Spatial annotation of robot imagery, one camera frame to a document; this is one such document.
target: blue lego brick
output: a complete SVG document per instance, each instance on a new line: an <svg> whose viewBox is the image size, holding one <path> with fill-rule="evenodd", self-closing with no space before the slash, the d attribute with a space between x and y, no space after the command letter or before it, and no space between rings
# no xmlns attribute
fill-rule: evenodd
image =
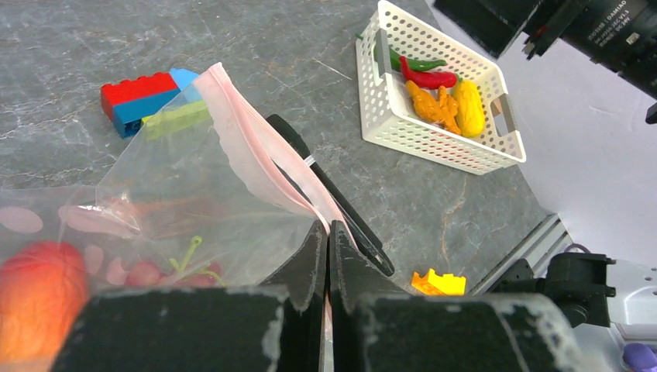
<svg viewBox="0 0 657 372"><path fill-rule="evenodd" d="M179 89L183 91L183 95L188 102L201 100L201 95L198 94L195 88L186 89L195 78L198 78L197 73L185 70L184 68L172 68L169 70L169 75L174 79Z"/></svg>
<svg viewBox="0 0 657 372"><path fill-rule="evenodd" d="M121 138L134 136L141 127L142 118L158 112L180 92L180 89L173 89L114 106L112 123L116 132Z"/></svg>
<svg viewBox="0 0 657 372"><path fill-rule="evenodd" d="M195 78L198 78L198 74L185 70L184 68L172 68L169 70L169 75L174 79L176 85L180 90L184 90Z"/></svg>

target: orange toy vegetable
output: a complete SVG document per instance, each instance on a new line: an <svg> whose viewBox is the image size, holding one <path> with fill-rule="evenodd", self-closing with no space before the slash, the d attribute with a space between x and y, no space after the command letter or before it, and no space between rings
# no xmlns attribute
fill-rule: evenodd
<svg viewBox="0 0 657 372"><path fill-rule="evenodd" d="M88 299L84 258L69 243L27 246L0 266L0 363L54 357Z"/></svg>
<svg viewBox="0 0 657 372"><path fill-rule="evenodd" d="M413 81L406 81L408 94L413 98L413 109L418 116L431 124L443 124L448 131L461 134L461 129L456 125L454 115L458 112L459 104L447 94L445 87L438 90L438 101L431 93L420 89Z"/></svg>

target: white plastic basket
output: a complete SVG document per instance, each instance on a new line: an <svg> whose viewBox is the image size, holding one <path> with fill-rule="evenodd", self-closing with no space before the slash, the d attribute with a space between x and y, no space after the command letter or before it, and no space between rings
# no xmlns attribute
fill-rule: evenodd
<svg viewBox="0 0 657 372"><path fill-rule="evenodd" d="M377 40L381 47L377 48L375 61ZM418 118L404 77L390 66L388 47L408 58L446 60L444 71L455 72L477 84L486 115L482 135L468 139ZM515 128L504 77L490 60L385 1L379 2L377 13L363 32L363 40L356 41L356 59L365 141L473 174L525 162L525 149ZM495 99L499 99L508 134L500 134L495 126L490 107Z"/></svg>

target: green chili pepper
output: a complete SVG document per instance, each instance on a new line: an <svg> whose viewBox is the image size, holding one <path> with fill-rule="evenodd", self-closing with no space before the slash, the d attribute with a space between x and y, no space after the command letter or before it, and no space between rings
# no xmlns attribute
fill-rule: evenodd
<svg viewBox="0 0 657 372"><path fill-rule="evenodd" d="M361 40L363 39L363 36L359 33L356 34L356 37ZM374 46L374 60L377 60L377 47L378 44ZM392 47L389 47L388 50L390 51L390 65L392 66L392 69L397 72L401 71L401 64L399 62L399 57L401 57L401 55L392 49ZM411 70L420 72L433 70L436 67L447 66L447 61L445 60L412 60L411 58L407 58L406 61Z"/></svg>

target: white backdrop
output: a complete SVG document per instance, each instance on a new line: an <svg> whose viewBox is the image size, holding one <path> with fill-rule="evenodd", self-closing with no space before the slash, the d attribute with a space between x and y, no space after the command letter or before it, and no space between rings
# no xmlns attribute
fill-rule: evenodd
<svg viewBox="0 0 657 372"><path fill-rule="evenodd" d="M486 55L433 12L444 33ZM657 125L644 123L654 100L562 41L527 61L524 37L497 64L525 143L521 170L531 189L559 213L574 241L657 266Z"/></svg>

